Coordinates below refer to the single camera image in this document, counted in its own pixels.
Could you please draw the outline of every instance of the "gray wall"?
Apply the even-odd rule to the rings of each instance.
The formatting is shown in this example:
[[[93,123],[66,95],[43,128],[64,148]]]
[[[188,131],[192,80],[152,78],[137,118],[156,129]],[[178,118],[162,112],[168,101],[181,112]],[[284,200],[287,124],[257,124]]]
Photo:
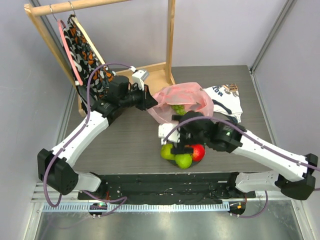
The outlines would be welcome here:
[[[256,70],[276,143],[320,156],[320,1],[298,0]],[[316,186],[320,187],[320,174]],[[304,207],[320,232],[320,192]]]
[[[1,239],[21,240],[37,181],[37,153],[57,140],[71,84],[24,12],[3,1],[0,14]]]
[[[285,2],[176,0],[172,65],[252,65]],[[168,0],[134,0],[75,12],[106,61],[144,66],[166,60],[167,9]]]

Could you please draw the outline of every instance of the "patterned cloth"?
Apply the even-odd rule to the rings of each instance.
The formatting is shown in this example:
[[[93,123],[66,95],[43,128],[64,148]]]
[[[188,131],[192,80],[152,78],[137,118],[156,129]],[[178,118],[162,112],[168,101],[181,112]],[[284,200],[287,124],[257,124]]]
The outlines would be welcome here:
[[[72,20],[72,17],[75,16],[73,14],[70,15],[67,21],[67,27],[63,29],[63,34],[69,47],[73,62],[83,81],[83,86],[76,86],[79,94],[79,88],[87,88],[90,74],[102,63],[96,57],[83,33]],[[100,70],[95,72],[90,84],[90,95],[95,100],[98,100],[105,95],[109,88],[109,82],[113,79],[115,74],[116,73],[110,70],[107,66],[102,67]],[[84,96],[81,94],[80,96],[81,100],[86,103],[87,101],[84,99]],[[86,106],[84,104],[82,104],[82,108],[86,110]]]

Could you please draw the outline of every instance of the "apple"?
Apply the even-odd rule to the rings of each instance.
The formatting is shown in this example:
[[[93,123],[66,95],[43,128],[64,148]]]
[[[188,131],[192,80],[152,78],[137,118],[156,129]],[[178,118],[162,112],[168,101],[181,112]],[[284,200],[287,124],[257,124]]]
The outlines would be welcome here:
[[[173,145],[171,143],[163,145],[160,152],[161,157],[166,160],[175,160],[175,155],[171,154],[172,148]]]
[[[175,155],[175,162],[181,169],[187,169],[192,164],[192,156],[188,153]]]
[[[200,162],[206,154],[205,147],[201,144],[190,145],[189,147],[193,148],[192,160]]]

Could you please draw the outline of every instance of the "wooden clothes rack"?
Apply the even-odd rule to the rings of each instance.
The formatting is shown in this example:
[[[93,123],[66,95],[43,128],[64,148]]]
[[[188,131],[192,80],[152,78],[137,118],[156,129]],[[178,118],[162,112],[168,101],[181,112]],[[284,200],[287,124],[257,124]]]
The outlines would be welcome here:
[[[52,54],[56,58],[57,62],[62,67],[66,76],[70,80],[71,84],[75,86],[75,81],[72,75],[72,70],[69,67],[68,62],[65,60],[63,54],[59,51],[55,41],[51,37],[48,29],[44,25],[40,16],[57,14],[62,12],[68,12],[79,9],[86,9],[91,7],[103,6],[108,4],[115,4],[121,2],[127,2],[129,0],[76,0],[71,2],[56,3],[45,6],[33,7],[31,4],[25,4],[24,10],[39,34],[51,50]],[[146,69],[150,75],[145,81],[149,86],[150,92],[154,93],[161,90],[163,87],[167,87],[175,84],[174,77],[171,73],[172,66],[172,50],[173,50],[173,38],[174,38],[174,20],[175,20],[175,6],[176,0],[168,0],[168,13],[167,13],[167,39],[166,39],[166,61],[152,65],[137,67],[137,69]],[[118,75],[127,76],[131,80],[132,72],[130,70],[118,71]],[[85,116],[85,112],[81,108],[81,104],[78,105],[79,113]]]

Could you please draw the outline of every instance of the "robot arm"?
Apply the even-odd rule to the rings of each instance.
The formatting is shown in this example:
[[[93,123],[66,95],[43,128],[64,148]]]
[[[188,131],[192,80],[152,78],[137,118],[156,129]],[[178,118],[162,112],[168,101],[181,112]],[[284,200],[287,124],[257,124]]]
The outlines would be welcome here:
[[[65,140],[50,151],[42,149],[39,152],[37,156],[39,179],[44,180],[49,162],[60,149],[63,149],[50,169],[47,184],[62,195],[67,195],[73,190],[86,190],[96,196],[103,196],[107,186],[105,182],[94,173],[76,172],[73,167],[93,139],[107,129],[126,108],[135,106],[140,110],[146,110],[158,104],[151,96],[149,87],[144,85],[148,75],[144,70],[135,71],[132,75],[134,83],[130,89],[127,77],[115,76],[109,83],[106,96],[91,107],[89,121],[87,116]]]
[[[201,116],[203,117],[201,113],[190,111],[184,116],[173,116],[173,119],[181,123]],[[159,126],[161,144],[166,144],[165,137],[177,125],[178,123],[165,123]],[[175,130],[167,140],[173,143],[172,154],[189,153],[190,149],[186,145],[203,144],[218,152],[250,158],[273,170],[258,173],[234,172],[228,181],[231,189],[235,188],[242,193],[280,190],[290,198],[306,200],[315,189],[316,179],[312,176],[314,170],[302,164],[316,167],[318,157],[311,153],[303,156],[288,152],[260,139],[243,126],[236,126],[245,133],[241,134],[222,122],[195,120],[181,126],[179,131]]]

